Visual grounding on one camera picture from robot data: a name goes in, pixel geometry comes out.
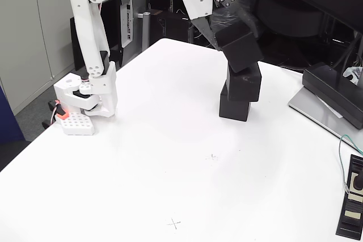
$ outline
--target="blue object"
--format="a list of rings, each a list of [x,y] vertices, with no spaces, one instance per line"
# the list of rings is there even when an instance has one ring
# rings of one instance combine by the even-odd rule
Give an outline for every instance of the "blue object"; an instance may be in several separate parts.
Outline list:
[[[0,144],[15,141],[25,141],[25,138],[0,88]]]

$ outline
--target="black chair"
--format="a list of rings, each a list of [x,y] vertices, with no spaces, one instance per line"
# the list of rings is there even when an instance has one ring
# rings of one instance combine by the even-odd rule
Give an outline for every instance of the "black chair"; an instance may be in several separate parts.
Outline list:
[[[30,142],[24,135],[0,88],[0,171],[17,157]]]

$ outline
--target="black cube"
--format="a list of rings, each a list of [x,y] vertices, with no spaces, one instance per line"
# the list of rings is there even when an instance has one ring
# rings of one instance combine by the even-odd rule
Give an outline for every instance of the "black cube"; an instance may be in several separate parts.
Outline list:
[[[227,90],[229,101],[257,102],[260,97],[262,75],[258,63],[235,73],[229,66]]]
[[[220,117],[246,122],[250,112],[250,102],[228,101],[227,84],[221,92]]]
[[[235,73],[264,58],[254,34],[243,22],[218,31],[216,40]]]

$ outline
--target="gray wall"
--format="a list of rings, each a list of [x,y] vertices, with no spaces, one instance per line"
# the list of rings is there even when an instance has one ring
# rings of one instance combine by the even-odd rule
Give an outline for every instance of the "gray wall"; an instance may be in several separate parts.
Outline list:
[[[58,75],[73,64],[70,0],[38,0],[38,4],[50,69]]]
[[[0,78],[12,109],[50,81],[37,0],[2,0]]]

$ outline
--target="white table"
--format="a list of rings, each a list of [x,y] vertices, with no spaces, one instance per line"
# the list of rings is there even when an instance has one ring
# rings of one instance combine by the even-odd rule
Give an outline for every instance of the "white table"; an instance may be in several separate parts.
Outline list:
[[[287,106],[301,74],[261,63],[244,123],[218,116],[226,67],[172,40],[126,65],[93,137],[55,124],[0,173],[0,241],[348,241],[338,139]]]

